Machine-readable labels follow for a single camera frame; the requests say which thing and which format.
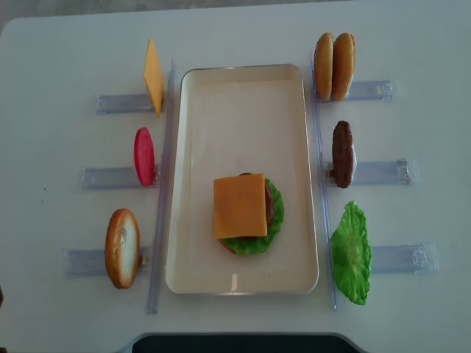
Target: cheese slice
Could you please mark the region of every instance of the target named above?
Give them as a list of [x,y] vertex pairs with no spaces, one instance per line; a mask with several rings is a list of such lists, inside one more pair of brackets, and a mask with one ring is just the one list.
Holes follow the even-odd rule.
[[160,68],[159,57],[154,41],[149,38],[147,43],[146,63],[144,64],[144,81],[154,106],[157,117],[160,116],[163,96],[163,76]]
[[213,233],[216,239],[265,237],[265,175],[215,179]]

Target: top bun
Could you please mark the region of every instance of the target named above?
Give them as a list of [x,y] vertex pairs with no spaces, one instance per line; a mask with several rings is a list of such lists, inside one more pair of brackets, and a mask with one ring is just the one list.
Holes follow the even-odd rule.
[[336,101],[347,95],[354,69],[355,38],[350,33],[343,33],[333,43],[332,98]]
[[116,288],[129,288],[139,264],[139,227],[128,209],[116,210],[106,234],[105,267]]
[[314,52],[314,81],[320,99],[330,99],[332,92],[333,37],[324,33],[319,38]]

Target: brown patty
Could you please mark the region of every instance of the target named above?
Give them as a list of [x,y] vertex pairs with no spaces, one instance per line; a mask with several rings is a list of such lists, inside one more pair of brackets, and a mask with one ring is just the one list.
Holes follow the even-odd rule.
[[265,181],[265,213],[266,213],[266,228],[270,228],[275,218],[275,203],[273,202],[272,190],[268,183]]
[[348,188],[353,175],[353,137],[350,124],[339,121],[333,130],[333,178],[339,188]]

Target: clear plastic stand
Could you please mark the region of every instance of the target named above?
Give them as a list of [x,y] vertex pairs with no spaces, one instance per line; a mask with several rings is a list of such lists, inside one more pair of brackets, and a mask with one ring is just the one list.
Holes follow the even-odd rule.
[[153,112],[154,106],[148,94],[121,94],[98,96],[96,114]]
[[380,81],[354,81],[344,101],[388,101],[397,96],[397,84],[388,79]]
[[[150,248],[139,251],[138,273],[145,271],[149,264]],[[63,252],[63,273],[72,276],[106,275],[104,250],[65,250]]]
[[[329,186],[336,187],[332,162],[323,162]],[[415,160],[389,162],[359,162],[350,186],[356,185],[409,185],[419,181]]]
[[423,273],[439,270],[435,244],[373,246],[373,274]]
[[[159,166],[155,166],[155,180],[148,188],[155,188],[159,181]],[[83,189],[110,190],[145,188],[134,168],[86,168],[80,178]]]
[[[311,52],[309,63],[313,83],[312,113],[314,116],[314,132],[316,134],[317,164],[319,192],[321,197],[321,213],[323,217],[323,231],[325,237],[326,266],[330,293],[330,303],[333,310],[337,309],[336,286],[333,280],[332,254],[330,250],[330,217],[327,187],[333,184],[332,163],[322,159],[322,134],[319,104],[328,104],[317,98],[314,82],[314,53]],[[345,100],[383,100],[388,101],[397,95],[397,85],[389,80],[352,82],[348,96]],[[352,185],[409,185],[419,180],[417,164],[407,160],[394,160],[388,162],[359,162],[353,175]],[[373,246],[372,247],[372,273],[425,273],[438,271],[435,245],[422,243],[404,246]]]
[[173,91],[175,83],[175,64],[171,61],[171,70],[169,75],[169,91],[167,94],[167,115],[165,125],[165,140],[163,142],[162,167],[160,172],[159,201],[157,205],[157,225],[155,226],[154,246],[152,248],[152,269],[150,274],[149,295],[147,297],[147,313],[157,313],[158,299],[160,293],[160,277],[161,270],[159,268],[162,263],[162,238],[165,232],[166,217],[168,212],[168,198],[170,196],[170,178],[171,172],[171,150],[172,139],[171,134],[174,129],[174,102]]

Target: green lettuce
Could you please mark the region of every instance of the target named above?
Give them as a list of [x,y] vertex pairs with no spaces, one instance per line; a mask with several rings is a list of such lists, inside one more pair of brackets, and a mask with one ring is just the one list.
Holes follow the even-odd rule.
[[366,230],[366,217],[350,201],[330,239],[333,278],[337,288],[352,302],[365,305],[369,291],[372,251]]
[[265,178],[266,183],[270,187],[273,196],[273,203],[275,206],[275,217],[270,228],[267,229],[266,237],[256,238],[232,238],[223,239],[221,242],[232,249],[237,255],[255,255],[265,252],[276,234],[280,231],[281,224],[285,217],[285,207],[283,206],[283,200],[281,199],[280,191],[273,185],[270,179]]

